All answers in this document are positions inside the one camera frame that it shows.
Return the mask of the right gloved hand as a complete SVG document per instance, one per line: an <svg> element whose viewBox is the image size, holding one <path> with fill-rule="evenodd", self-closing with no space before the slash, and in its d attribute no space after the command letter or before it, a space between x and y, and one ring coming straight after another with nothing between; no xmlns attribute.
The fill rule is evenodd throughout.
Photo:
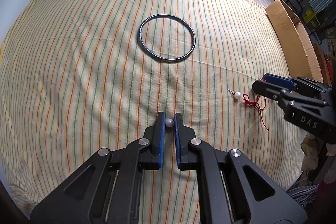
<svg viewBox="0 0 336 224"><path fill-rule="evenodd" d="M308 133L301 143L303 151L303 161L301 170L303 172L313 171L317 168L323 168L328 160L327 171L322 172L327 183L335 181L335 144L329 144L319 139L311 133Z"/></svg>

